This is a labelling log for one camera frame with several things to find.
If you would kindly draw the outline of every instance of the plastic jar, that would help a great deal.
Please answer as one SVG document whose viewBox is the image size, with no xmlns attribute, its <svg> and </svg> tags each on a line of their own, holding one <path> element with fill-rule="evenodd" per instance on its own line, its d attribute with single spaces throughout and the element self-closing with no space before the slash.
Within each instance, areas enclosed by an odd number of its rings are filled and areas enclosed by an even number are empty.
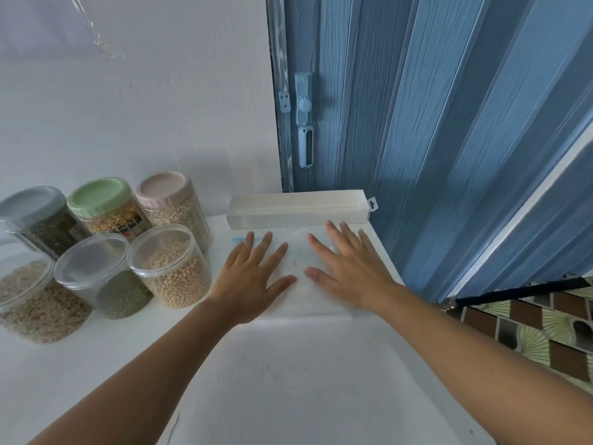
<svg viewBox="0 0 593 445">
<path fill-rule="evenodd" d="M 156 298 L 182 308 L 202 299 L 212 282 L 210 267 L 189 228 L 161 225 L 128 250 L 128 265 Z"/>
<path fill-rule="evenodd" d="M 68 207 L 93 234 L 118 232 L 132 242 L 152 226 L 121 178 L 102 178 L 79 187 L 68 197 Z"/>
<path fill-rule="evenodd" d="M 68 210 L 64 194 L 51 186 L 31 187 L 0 201 L 0 229 L 54 259 L 90 236 Z"/>
<path fill-rule="evenodd" d="M 153 175 L 138 185 L 136 198 L 154 226 L 188 227 L 202 253 L 206 253 L 212 235 L 188 176 L 177 171 Z"/>
<path fill-rule="evenodd" d="M 73 246 L 56 263 L 56 281 L 108 319 L 135 314 L 152 293 L 126 262 L 130 247 L 120 234 L 99 234 Z"/>
<path fill-rule="evenodd" d="M 92 308 L 53 278 L 55 262 L 24 252 L 0 261 L 0 324 L 38 344 L 69 336 Z"/>
</svg>

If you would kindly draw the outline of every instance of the pink lid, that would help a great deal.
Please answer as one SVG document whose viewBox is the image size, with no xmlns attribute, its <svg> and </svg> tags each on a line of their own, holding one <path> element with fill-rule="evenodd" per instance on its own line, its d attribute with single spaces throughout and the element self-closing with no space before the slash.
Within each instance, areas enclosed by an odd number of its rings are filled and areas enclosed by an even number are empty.
<svg viewBox="0 0 593 445">
<path fill-rule="evenodd" d="M 146 208 L 178 205 L 192 193 L 191 179 L 179 171 L 157 173 L 146 178 L 136 188 L 138 203 Z"/>
</svg>

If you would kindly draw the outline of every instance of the blue door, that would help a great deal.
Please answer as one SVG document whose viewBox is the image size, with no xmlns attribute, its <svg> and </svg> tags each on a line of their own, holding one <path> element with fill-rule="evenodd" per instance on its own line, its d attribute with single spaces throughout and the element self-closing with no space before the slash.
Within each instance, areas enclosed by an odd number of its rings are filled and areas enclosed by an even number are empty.
<svg viewBox="0 0 593 445">
<path fill-rule="evenodd" d="M 268 8 L 285 191 L 374 196 L 371 223 L 425 299 L 593 266 L 585 202 L 593 197 L 583 188 L 593 178 L 590 146 L 500 241 L 593 119 L 593 0 L 268 0 Z M 309 72 L 307 93 L 295 74 Z M 303 95 L 312 102 L 305 114 Z M 299 137 L 309 122 L 312 134 Z M 586 256 L 568 257 L 576 252 L 563 241 Z"/>
</svg>

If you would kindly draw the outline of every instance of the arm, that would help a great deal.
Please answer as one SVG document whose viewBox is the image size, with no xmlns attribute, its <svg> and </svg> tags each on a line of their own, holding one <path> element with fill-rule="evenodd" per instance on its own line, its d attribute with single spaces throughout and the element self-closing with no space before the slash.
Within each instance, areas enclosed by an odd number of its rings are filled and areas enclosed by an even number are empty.
<svg viewBox="0 0 593 445">
<path fill-rule="evenodd" d="M 497 441 L 505 445 L 591 441 L 593 397 L 587 392 L 396 284 L 364 232 L 357 237 L 346 224 L 340 232 L 330 222 L 327 230 L 339 255 L 312 235 L 308 241 L 333 276 L 316 268 L 307 269 L 307 276 L 337 298 L 388 322 Z"/>
<path fill-rule="evenodd" d="M 288 244 L 260 265 L 271 232 L 253 249 L 253 233 L 229 255 L 208 298 L 163 337 L 83 398 L 32 445 L 156 443 L 187 385 L 222 337 L 248 323 L 296 281 L 267 281 Z"/>
</svg>

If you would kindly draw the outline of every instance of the white countertop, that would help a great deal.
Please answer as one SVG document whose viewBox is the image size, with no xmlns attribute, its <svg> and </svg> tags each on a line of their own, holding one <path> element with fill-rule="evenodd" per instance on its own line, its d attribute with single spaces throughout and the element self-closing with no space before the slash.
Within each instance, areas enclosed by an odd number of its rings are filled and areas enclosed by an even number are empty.
<svg viewBox="0 0 593 445">
<path fill-rule="evenodd" d="M 232 238 L 244 231 L 231 231 L 225 216 L 208 223 L 216 274 Z M 370 224 L 356 227 L 401 282 Z M 307 230 L 322 236 L 322 227 Z M 276 244 L 291 245 L 278 273 L 295 273 L 299 282 L 270 314 L 233 329 L 214 349 L 159 443 L 494 443 L 396 332 L 375 316 L 332 303 L 306 280 L 305 264 L 318 263 L 303 245 L 304 229 L 273 231 Z M 189 309 L 153 300 L 128 319 L 93 312 L 51 345 L 0 328 L 0 443 L 32 439 Z"/>
</svg>

